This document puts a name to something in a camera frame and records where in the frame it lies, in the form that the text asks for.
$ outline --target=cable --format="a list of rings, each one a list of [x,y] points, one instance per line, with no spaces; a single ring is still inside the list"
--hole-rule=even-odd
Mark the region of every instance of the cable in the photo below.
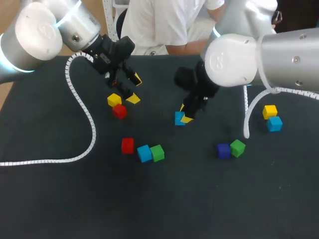
[[[244,86],[244,103],[245,103],[245,115],[248,111],[248,92],[247,92],[247,86]]]
[[[306,96],[306,97],[310,97],[310,98],[319,100],[319,94],[309,92],[309,91],[292,90],[292,89],[281,88],[281,87],[276,87],[276,88],[274,88],[274,90],[278,93],[280,93],[280,92],[292,93],[292,94]],[[245,120],[244,120],[244,136],[245,136],[245,138],[249,138],[249,136],[250,136],[250,134],[249,134],[249,118],[250,118],[250,115],[251,115],[254,107],[264,96],[266,96],[270,93],[271,92],[269,90],[264,90],[258,96],[256,96],[255,99],[250,104],[248,111],[246,113],[246,116],[245,116]]]
[[[81,106],[81,108],[83,109],[84,113],[86,114],[90,124],[91,124],[91,128],[92,128],[92,140],[91,143],[89,145],[89,147],[87,148],[87,150],[85,150],[82,154],[80,154],[79,156],[73,157],[73,158],[67,158],[67,159],[41,159],[41,160],[31,160],[31,161],[21,161],[21,162],[0,162],[0,166],[19,166],[19,165],[27,165],[27,164],[43,164],[43,163],[70,163],[70,162],[74,162],[77,160],[80,160],[82,158],[84,158],[86,155],[88,155],[90,153],[90,151],[92,150],[94,144],[95,144],[95,140],[96,140],[96,129],[95,129],[95,125],[94,125],[94,121],[91,117],[91,114],[89,113],[88,109],[85,107],[84,103],[82,102],[81,98],[79,97],[79,95],[76,93],[73,84],[71,82],[70,79],[70,65],[72,63],[72,61],[79,57],[85,57],[87,58],[89,61],[93,62],[93,58],[85,53],[76,53],[74,55],[72,55],[68,61],[66,62],[66,66],[65,66],[65,78],[66,78],[66,82],[72,92],[72,94],[74,95],[75,99],[77,100],[77,102],[79,103],[79,105]]]

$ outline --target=black table surface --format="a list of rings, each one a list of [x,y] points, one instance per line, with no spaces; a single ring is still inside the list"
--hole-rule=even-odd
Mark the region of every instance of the black table surface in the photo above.
[[[2,162],[74,157],[88,147],[91,128],[66,84],[66,60],[57,57],[14,84],[0,113]],[[95,121],[96,145],[74,163],[0,168],[0,237],[319,238],[318,102],[286,93],[265,97],[246,140],[242,87],[221,89],[206,112],[176,127],[174,112],[186,92],[173,76],[197,60],[132,57],[142,101],[125,102],[128,116],[118,120],[107,104],[116,90],[76,59],[71,79]],[[250,100],[262,90],[249,87]],[[268,104],[277,106],[281,132],[267,132]],[[136,154],[122,155],[123,137],[134,137],[137,147],[161,144],[165,160],[141,164]],[[244,154],[217,159],[216,145],[235,139],[246,143]]]

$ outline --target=cube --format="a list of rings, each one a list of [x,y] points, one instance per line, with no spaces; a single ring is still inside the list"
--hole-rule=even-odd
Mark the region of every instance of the cube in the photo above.
[[[269,117],[277,116],[277,108],[276,106],[265,106],[263,110],[263,116],[265,120],[268,120]]]
[[[230,158],[231,150],[227,143],[220,143],[217,145],[218,158]]]
[[[151,152],[152,152],[152,159],[154,162],[158,162],[160,160],[165,159],[164,150],[162,149],[160,145],[152,147]]]
[[[133,154],[134,153],[134,139],[133,138],[123,138],[122,139],[122,153],[123,154]]]
[[[269,132],[278,132],[281,130],[282,126],[283,126],[283,122],[281,121],[279,116],[270,117],[267,120],[267,128]]]
[[[120,120],[123,119],[128,114],[125,106],[120,104],[113,107],[112,112],[113,112],[113,115]]]
[[[181,122],[181,119],[184,117],[184,112],[175,112],[175,125],[176,126],[184,126],[185,123]]]
[[[122,104],[122,99],[120,96],[118,96],[117,94],[111,94],[109,97],[108,97],[108,104],[109,106],[111,107],[115,107],[116,105],[118,104]]]
[[[148,145],[144,145],[138,148],[138,155],[142,163],[152,160],[152,152]]]
[[[242,143],[239,140],[235,140],[230,145],[231,154],[234,155],[236,158],[238,158],[240,155],[242,155],[245,151],[246,145]]]

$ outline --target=dark blue block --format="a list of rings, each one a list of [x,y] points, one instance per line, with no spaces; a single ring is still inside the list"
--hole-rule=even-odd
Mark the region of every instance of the dark blue block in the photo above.
[[[227,143],[220,143],[217,145],[218,158],[230,158],[231,150]]]
[[[267,121],[267,128],[270,132],[278,132],[281,130],[283,122],[279,116],[270,117]]]
[[[138,155],[142,163],[152,160],[152,152],[148,145],[144,145],[138,148]]]
[[[180,122],[184,115],[185,115],[184,112],[175,112],[175,125],[176,126],[184,126],[185,125],[185,123]]]

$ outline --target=green block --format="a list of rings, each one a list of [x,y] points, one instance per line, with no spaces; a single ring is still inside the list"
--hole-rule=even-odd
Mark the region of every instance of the green block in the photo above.
[[[231,145],[231,154],[238,158],[245,151],[246,145],[239,140],[235,140]]]
[[[151,148],[152,158],[154,162],[163,160],[165,158],[164,150],[160,145]]]

